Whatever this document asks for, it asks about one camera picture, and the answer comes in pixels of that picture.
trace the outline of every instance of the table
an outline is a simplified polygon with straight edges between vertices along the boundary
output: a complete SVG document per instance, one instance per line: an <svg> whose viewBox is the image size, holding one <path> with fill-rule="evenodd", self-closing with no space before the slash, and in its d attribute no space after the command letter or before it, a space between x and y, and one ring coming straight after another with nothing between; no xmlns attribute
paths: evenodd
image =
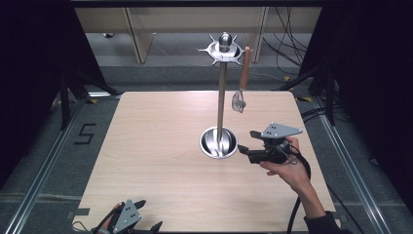
<svg viewBox="0 0 413 234"><path fill-rule="evenodd" d="M335 211L315 152L290 92L244 92L244 113L226 92L224 127L239 144L262 149L249 131L271 122L303 130L296 137L312 167L312 182L326 210ZM94 165L77 215L95 227L119 202L146 200L138 229L159 221L165 232L274 232L287 227L297 198L277 176L267 176L237 151L212 159L201 150L202 132L216 126L218 92L124 93ZM300 208L293 230L306 230Z"/></svg>

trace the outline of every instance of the metal pole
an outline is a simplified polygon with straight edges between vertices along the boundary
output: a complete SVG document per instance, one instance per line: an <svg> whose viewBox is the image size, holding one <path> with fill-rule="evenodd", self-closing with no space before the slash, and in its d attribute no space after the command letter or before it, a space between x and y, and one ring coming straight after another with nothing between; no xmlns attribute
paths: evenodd
<svg viewBox="0 0 413 234"><path fill-rule="evenodd" d="M216 142L218 146L222 139L222 122L224 118L225 84L227 77L227 63L221 61L219 66L219 99L218 99L218 124L216 130Z"/></svg>

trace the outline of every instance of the wooden table top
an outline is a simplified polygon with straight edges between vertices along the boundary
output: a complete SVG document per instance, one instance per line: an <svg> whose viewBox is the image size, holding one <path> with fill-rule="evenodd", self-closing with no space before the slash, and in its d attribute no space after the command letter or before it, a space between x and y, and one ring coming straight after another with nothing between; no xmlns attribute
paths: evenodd
<svg viewBox="0 0 413 234"><path fill-rule="evenodd" d="M263 149L249 131L271 122L303 130L296 137L312 168L312 183L324 208L335 211L315 152L290 92L244 92L244 113L232 110L234 92L226 92L224 127L239 144ZM249 164L237 151L212 159L201 150L201 134L217 124L218 92L124 93L116 109L80 203L89 215L77 215L88 229L113 206L146 200L136 228L163 221L170 232L285 231L297 198L278 176ZM299 209L293 230L307 230Z"/></svg>

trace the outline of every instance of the wooden handle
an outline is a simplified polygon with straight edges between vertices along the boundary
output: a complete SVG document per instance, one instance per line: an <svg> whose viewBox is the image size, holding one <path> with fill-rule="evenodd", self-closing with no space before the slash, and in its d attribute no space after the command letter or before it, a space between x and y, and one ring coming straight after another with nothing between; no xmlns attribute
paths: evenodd
<svg viewBox="0 0 413 234"><path fill-rule="evenodd" d="M241 80L240 80L240 89L246 89L246 83L248 82L248 75L249 75L249 56L251 54L251 49L249 47L245 47L244 52L244 60L243 60L243 69L241 71Z"/></svg>

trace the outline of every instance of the black sleeve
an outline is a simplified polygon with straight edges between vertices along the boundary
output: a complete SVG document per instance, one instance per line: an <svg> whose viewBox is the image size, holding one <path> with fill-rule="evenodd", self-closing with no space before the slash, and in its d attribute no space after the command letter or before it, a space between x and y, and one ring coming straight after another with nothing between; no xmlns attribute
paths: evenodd
<svg viewBox="0 0 413 234"><path fill-rule="evenodd" d="M352 232L348 230L341 230L334 220L333 213L326 212L326 216L317 218L306 218L304 220L309 228L309 234L335 234L335 233L349 233Z"/></svg>

